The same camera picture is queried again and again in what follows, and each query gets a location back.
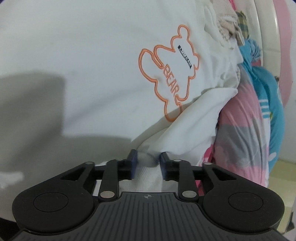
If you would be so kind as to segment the beige knitted sweater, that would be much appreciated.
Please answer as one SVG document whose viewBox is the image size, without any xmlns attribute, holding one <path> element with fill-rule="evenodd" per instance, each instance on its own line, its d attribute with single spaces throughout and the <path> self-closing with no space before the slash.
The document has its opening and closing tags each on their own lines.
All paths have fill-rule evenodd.
<svg viewBox="0 0 296 241">
<path fill-rule="evenodd" d="M 235 39 L 238 46 L 245 44 L 241 28 L 238 25 L 238 16 L 234 11 L 230 1 L 213 0 L 210 1 L 216 14 L 215 23 L 222 38 L 229 42 Z"/>
</svg>

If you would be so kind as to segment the pink grey blue quilt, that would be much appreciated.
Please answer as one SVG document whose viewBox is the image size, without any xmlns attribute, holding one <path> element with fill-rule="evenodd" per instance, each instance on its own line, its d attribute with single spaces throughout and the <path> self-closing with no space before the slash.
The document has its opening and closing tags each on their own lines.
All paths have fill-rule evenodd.
<svg viewBox="0 0 296 241">
<path fill-rule="evenodd" d="M 203 161 L 267 187 L 285 132 L 280 89 L 272 73 L 256 65 L 261 51 L 255 40 L 246 39 L 239 49 L 238 93 L 220 111 Z"/>
</svg>

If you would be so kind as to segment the white bear print shirt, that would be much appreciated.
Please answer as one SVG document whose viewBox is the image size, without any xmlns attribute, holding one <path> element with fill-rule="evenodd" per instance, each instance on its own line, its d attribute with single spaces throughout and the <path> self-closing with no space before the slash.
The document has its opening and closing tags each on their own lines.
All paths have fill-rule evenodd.
<svg viewBox="0 0 296 241">
<path fill-rule="evenodd" d="M 23 190 L 139 151 L 123 191 L 175 191 L 159 154 L 192 165 L 242 62 L 213 1 L 1 3 L 1 218 Z"/>
</svg>

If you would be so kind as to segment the plaid green fabric item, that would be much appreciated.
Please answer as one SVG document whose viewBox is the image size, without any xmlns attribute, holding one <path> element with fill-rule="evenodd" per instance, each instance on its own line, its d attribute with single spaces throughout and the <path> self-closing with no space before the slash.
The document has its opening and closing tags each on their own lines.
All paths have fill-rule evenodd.
<svg viewBox="0 0 296 241">
<path fill-rule="evenodd" d="M 246 15 L 242 11 L 237 11 L 236 15 L 238 17 L 238 26 L 241 29 L 242 35 L 244 39 L 249 38 L 249 30 L 248 30 L 248 24 L 247 24 L 247 18 Z"/>
</svg>

